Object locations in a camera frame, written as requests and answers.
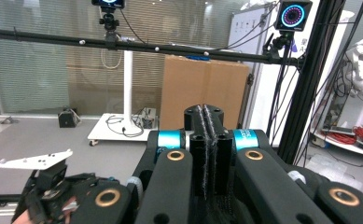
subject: window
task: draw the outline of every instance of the window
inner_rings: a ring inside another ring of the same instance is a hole
[[[232,12],[244,1],[129,0],[123,10],[145,41],[224,47]],[[133,33],[120,12],[118,32]],[[104,39],[99,8],[90,0],[0,0],[0,29]],[[104,55],[108,66],[103,66]],[[56,114],[64,106],[83,115],[123,111],[122,51],[0,39],[0,113]],[[135,52],[133,111],[160,111],[164,55]]]

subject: power cable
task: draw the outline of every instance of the power cable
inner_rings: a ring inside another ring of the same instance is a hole
[[[103,66],[105,68],[108,68],[108,69],[116,69],[116,68],[119,67],[120,62],[122,61],[122,53],[119,56],[119,61],[118,61],[117,65],[115,65],[113,67],[110,67],[110,66],[108,66],[108,65],[105,64],[105,49],[102,49],[102,51],[101,51],[101,59],[102,59],[102,64],[103,64]]]
[[[346,40],[346,43],[345,43],[345,45],[344,45],[344,47],[343,47],[343,49],[342,49],[342,51],[341,51],[341,54],[339,55],[339,57],[338,57],[338,59],[336,60],[336,62],[335,62],[335,64],[334,64],[334,66],[332,67],[332,72],[333,71],[335,71],[335,70],[338,70],[338,69],[340,69],[340,65],[341,65],[341,59],[342,59],[342,57],[343,57],[343,55],[345,55],[345,52],[347,51],[347,48],[348,48],[348,46],[350,45],[350,42],[351,42],[351,40],[352,40],[352,38],[353,38],[353,36],[354,36],[354,33],[356,32],[356,28],[357,28],[357,26],[359,25],[359,22],[360,22],[360,20],[361,20],[361,17],[362,17],[362,14],[363,14],[363,2],[362,2],[362,4],[361,4],[361,7],[360,7],[360,9],[359,9],[359,11],[358,11],[358,14],[357,14],[357,16],[356,16],[356,20],[355,20],[355,23],[354,23],[354,25],[353,25],[353,27],[352,27],[352,30],[351,30],[351,32],[350,32],[350,35],[349,35],[349,37],[347,38],[347,40]],[[322,98],[322,100],[321,100],[321,102],[324,100],[324,98],[325,98],[325,95],[327,94],[327,91],[328,91],[328,89],[326,90],[326,92],[325,92],[325,94],[324,94],[324,97]],[[313,122],[313,117],[314,116],[312,116],[312,118],[311,118],[311,121],[310,121],[310,126],[312,125],[312,122]],[[323,118],[323,114],[321,114],[320,115],[320,117],[319,117],[319,120],[318,120],[318,122],[317,122],[317,124],[315,125],[315,127],[314,127],[314,131],[313,131],[313,133],[315,133],[315,131],[316,131],[316,129],[317,129],[317,127],[318,127],[318,123],[320,122],[320,120]],[[302,154],[301,155],[303,155],[303,153],[305,152],[305,154],[307,153],[307,145],[308,144],[306,144],[306,146],[305,146],[305,149],[302,151]],[[300,159],[301,159],[301,155],[300,155],[300,157],[298,158],[298,156],[299,156],[299,154],[300,154],[300,150],[301,150],[301,148],[299,148],[299,150],[298,150],[298,154],[297,154],[297,162],[294,162],[294,164],[296,164],[296,163],[298,163],[299,161],[300,161]]]
[[[126,17],[125,17],[125,14],[123,14],[123,11],[122,11],[122,9],[120,9],[120,13],[122,14],[122,17],[123,17],[123,19],[126,21],[126,23],[128,24],[128,26],[129,26],[129,28],[131,28],[131,30],[132,30],[132,32],[134,33],[134,35],[141,41],[141,42],[143,42],[143,44],[146,44],[146,42],[144,41],[144,40],[142,40],[141,38],[140,38],[140,36],[138,36],[138,34],[134,31],[134,29],[131,27],[131,25],[129,24],[129,22],[128,22],[128,20],[126,19]]]

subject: mounted camera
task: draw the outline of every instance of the mounted camera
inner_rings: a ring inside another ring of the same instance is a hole
[[[125,8],[124,0],[91,0],[91,4],[103,8]]]
[[[303,31],[312,4],[309,0],[284,0],[274,28],[291,32]]]
[[[99,20],[100,24],[105,26],[107,32],[114,33],[119,26],[119,21],[115,20],[112,13],[115,12],[115,9],[125,8],[124,0],[91,0],[91,4],[94,6],[98,6],[104,12],[104,16]]]

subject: gray carpet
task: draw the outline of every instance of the gray carpet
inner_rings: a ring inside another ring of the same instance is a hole
[[[61,129],[56,119],[20,119],[0,133],[0,160],[8,161],[65,151],[67,175],[96,173],[114,176],[121,183],[131,176],[146,147],[145,142],[101,141],[89,146],[89,135],[97,120],[84,120],[76,128]],[[0,194],[21,193],[31,171],[0,169]]]

